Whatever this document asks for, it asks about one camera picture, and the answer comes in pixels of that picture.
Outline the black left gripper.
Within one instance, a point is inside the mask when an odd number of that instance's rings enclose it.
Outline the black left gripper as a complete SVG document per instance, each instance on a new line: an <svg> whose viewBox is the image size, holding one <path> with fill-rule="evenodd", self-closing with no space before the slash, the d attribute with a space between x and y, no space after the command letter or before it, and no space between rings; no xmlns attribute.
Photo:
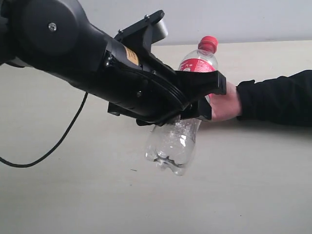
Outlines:
<svg viewBox="0 0 312 234"><path fill-rule="evenodd" d="M140 125L162 125L180 113L180 119L212 120L205 96L226 95L225 76L219 71L175 71L152 54L153 43L146 36L103 38L97 96L109 102L108 112Z"/></svg>

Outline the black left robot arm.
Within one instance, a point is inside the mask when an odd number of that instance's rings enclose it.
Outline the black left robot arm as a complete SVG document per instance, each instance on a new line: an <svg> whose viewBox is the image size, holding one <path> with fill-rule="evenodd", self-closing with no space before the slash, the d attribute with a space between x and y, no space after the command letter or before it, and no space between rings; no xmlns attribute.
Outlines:
<svg viewBox="0 0 312 234"><path fill-rule="evenodd" d="M209 94L226 94L219 71L176 71L151 52L165 38L158 10L115 37L91 24L77 0L3 0L0 62L32 67L108 101L140 126L211 118Z"/></svg>

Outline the black-sleeved forearm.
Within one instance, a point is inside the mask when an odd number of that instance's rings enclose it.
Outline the black-sleeved forearm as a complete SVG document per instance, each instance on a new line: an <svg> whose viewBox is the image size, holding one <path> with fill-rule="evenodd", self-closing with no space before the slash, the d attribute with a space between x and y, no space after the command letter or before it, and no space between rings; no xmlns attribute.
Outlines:
<svg viewBox="0 0 312 234"><path fill-rule="evenodd" d="M236 87L241 104L238 120L312 126L312 71L289 77L243 81Z"/></svg>

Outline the person's open hand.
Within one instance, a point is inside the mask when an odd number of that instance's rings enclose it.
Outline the person's open hand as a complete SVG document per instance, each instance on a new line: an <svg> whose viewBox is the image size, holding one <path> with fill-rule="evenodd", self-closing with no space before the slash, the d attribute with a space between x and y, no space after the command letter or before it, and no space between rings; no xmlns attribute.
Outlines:
<svg viewBox="0 0 312 234"><path fill-rule="evenodd" d="M241 115L242 107L237 88L234 84L226 83L225 95L210 95L212 121L226 121Z"/></svg>

